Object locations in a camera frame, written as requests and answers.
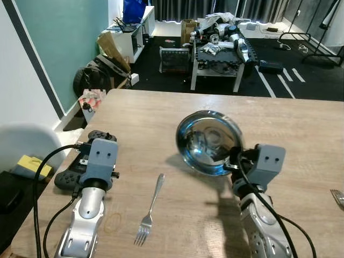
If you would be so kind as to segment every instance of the metal bowl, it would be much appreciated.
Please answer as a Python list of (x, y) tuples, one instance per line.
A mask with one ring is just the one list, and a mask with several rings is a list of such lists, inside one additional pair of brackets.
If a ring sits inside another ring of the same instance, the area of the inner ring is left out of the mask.
[(210, 176), (229, 174), (223, 164), (230, 158), (231, 148), (243, 148), (242, 133), (236, 123), (211, 110), (185, 117), (178, 125), (176, 141), (184, 161)]

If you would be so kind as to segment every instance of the black game controller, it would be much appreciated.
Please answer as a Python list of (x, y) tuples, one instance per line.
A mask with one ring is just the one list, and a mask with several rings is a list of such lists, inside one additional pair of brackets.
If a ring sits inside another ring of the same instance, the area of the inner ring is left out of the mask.
[[(88, 143), (92, 143), (94, 139), (101, 138), (110, 141), (117, 141), (116, 137), (110, 133), (94, 130), (88, 134)], [(54, 183), (61, 190), (73, 191), (78, 185), (80, 176), (86, 172), (88, 161), (88, 153), (80, 152), (72, 164), (63, 172), (55, 176)]]

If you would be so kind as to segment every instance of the clothing rack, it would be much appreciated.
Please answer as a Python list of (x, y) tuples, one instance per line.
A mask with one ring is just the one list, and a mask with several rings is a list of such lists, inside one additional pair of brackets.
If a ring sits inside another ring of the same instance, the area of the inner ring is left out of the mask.
[[(319, 10), (319, 7), (320, 7), (320, 4), (321, 4), (321, 1), (322, 1), (322, 0), (319, 0), (318, 5), (317, 5), (317, 8), (316, 8), (316, 10), (315, 10), (315, 12), (314, 12), (314, 14), (313, 14), (313, 16), (312, 16), (312, 19), (311, 19), (311, 21), (310, 21), (310, 23), (309, 23), (309, 26), (308, 26), (306, 32), (290, 32), (291, 27), (293, 26), (293, 24), (294, 24), (294, 22), (295, 22), (295, 19), (296, 19), (296, 17), (297, 17), (298, 10), (300, 10), (300, 7), (301, 7), (303, 1), (304, 1), (304, 0), (301, 0), (301, 1), (300, 1), (300, 4), (299, 4), (299, 6), (298, 6), (298, 8), (297, 8), (297, 11), (296, 11), (296, 13), (295, 13), (295, 15), (294, 15), (294, 18), (293, 18), (293, 20), (292, 20), (292, 22), (291, 22), (291, 25), (290, 25), (290, 27), (289, 27), (288, 32), (282, 33), (282, 34), (280, 35), (280, 37), (279, 37), (279, 41), (282, 39), (282, 37), (283, 37), (284, 35), (287, 35), (287, 34), (290, 34), (290, 35), (299, 35), (301, 38), (303, 38), (302, 35), (306, 35), (306, 36), (308, 37), (307, 41), (309, 42), (309, 44), (310, 44), (311, 39), (312, 39), (313, 41), (315, 41), (315, 40), (312, 38), (311, 34), (309, 33), (309, 30), (310, 30), (310, 27), (311, 27), (311, 25), (312, 25), (312, 23), (313, 23), (313, 20), (314, 20), (314, 18), (315, 18), (315, 16), (316, 16), (317, 12), (318, 12), (318, 10)], [(334, 15), (335, 15), (335, 13), (336, 13), (336, 10), (337, 10), (338, 6), (340, 5), (340, 2), (341, 2), (341, 0), (339, 0), (338, 4), (337, 4), (336, 7), (335, 7), (334, 12), (331, 14), (331, 17), (330, 17), (330, 19), (329, 19), (328, 25), (331, 24), (331, 21), (332, 21)], [(317, 43), (316, 48), (313, 50), (313, 53), (312, 53), (312, 54), (306, 55), (306, 56), (302, 59), (302, 61), (301, 61), (302, 63), (303, 63), (307, 58), (309, 58), (310, 56), (324, 56), (324, 57), (327, 57), (327, 58), (339, 58), (340, 61), (339, 61), (339, 63), (336, 63), (336, 64), (337, 64), (338, 66), (340, 66), (340, 65), (343, 63), (343, 57), (340, 55), (340, 53), (342, 52), (342, 50), (343, 50), (343, 48), (344, 48), (343, 46), (339, 49), (339, 51), (338, 51), (337, 54), (333, 54), (333, 53), (331, 53), (329, 50), (327, 50), (326, 48), (323, 48), (323, 49), (327, 52), (327, 54), (326, 54), (326, 53), (324, 53), (324, 52), (321, 52), (320, 49), (319, 49), (319, 47), (320, 47), (320, 45), (321, 45), (321, 42), (323, 41), (323, 39), (324, 39), (324, 37), (325, 37), (325, 34), (326, 34), (326, 32), (327, 32), (327, 29), (328, 29), (328, 26), (327, 26), (326, 28), (324, 28), (324, 32), (322, 33), (322, 36), (321, 36), (319, 42)]]

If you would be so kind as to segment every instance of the teal wall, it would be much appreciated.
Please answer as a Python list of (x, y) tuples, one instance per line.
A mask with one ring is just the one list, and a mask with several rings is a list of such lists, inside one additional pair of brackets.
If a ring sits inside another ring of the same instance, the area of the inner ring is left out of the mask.
[(67, 112), (76, 101), (73, 79), (98, 54), (108, 26), (108, 0), (15, 0), (33, 44)]

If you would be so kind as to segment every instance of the silver fork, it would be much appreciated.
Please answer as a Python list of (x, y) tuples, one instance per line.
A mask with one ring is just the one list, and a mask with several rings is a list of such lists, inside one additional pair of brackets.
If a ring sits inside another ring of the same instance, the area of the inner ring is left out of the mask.
[(341, 191), (335, 189), (331, 189), (330, 192), (338, 205), (344, 210), (344, 194)]
[(148, 237), (149, 233), (151, 232), (152, 223), (153, 223), (151, 213), (152, 213), (152, 209), (153, 209), (156, 197), (162, 187), (162, 183), (164, 180), (165, 180), (165, 175), (160, 174), (156, 181), (154, 196), (153, 196), (152, 203), (150, 204), (148, 214), (141, 221), (141, 225), (136, 235), (134, 245), (142, 246), (144, 242), (146, 241), (146, 238)]

